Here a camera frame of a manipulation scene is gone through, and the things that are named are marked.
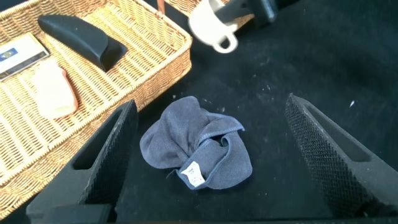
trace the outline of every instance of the black mount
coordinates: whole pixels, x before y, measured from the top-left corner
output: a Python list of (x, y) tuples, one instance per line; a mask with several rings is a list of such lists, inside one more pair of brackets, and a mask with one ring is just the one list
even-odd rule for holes
[(275, 0), (231, 0), (224, 7), (217, 10), (215, 14), (223, 23), (254, 14), (257, 24), (264, 26), (276, 20), (278, 6)]

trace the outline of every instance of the white cup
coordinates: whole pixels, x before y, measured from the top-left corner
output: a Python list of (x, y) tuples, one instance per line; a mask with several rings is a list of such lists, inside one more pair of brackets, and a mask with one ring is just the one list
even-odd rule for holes
[[(201, 0), (192, 11), (188, 24), (195, 35), (203, 43), (213, 46), (213, 48), (223, 54), (232, 52), (238, 46), (234, 32), (238, 29), (236, 22), (222, 23), (215, 11), (223, 7), (224, 3), (220, 0)], [(228, 39), (229, 46), (225, 49), (221, 43)]]

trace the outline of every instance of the black table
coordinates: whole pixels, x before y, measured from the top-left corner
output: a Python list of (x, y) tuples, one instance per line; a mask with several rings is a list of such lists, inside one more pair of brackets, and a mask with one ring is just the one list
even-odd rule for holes
[[(246, 131), (252, 176), (228, 190), (191, 191), (133, 149), (118, 220), (243, 221), (328, 218), (284, 117), (290, 92), (305, 98), (398, 170), (397, 1), (301, 0), (277, 22), (238, 32), (239, 47), (217, 54), (197, 40), (192, 70), (143, 109), (142, 135), (165, 107), (193, 95), (237, 118)], [(187, 19), (166, 7), (188, 30)], [(25, 206), (4, 223), (23, 223)]]

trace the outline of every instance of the gray towel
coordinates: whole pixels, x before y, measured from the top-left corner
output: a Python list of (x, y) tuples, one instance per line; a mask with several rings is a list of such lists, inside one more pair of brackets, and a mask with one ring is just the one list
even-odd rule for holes
[(140, 140), (147, 163), (158, 169), (180, 167), (192, 189), (225, 189), (248, 178), (250, 158), (230, 116), (207, 112), (193, 96), (170, 104)]

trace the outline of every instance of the fabric tag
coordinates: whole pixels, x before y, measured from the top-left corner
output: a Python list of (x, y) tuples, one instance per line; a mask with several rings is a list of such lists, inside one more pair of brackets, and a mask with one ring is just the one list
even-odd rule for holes
[(189, 182), (194, 186), (198, 187), (199, 185), (205, 182), (204, 178), (201, 176), (199, 164), (193, 161), (184, 171), (181, 172), (188, 177)]

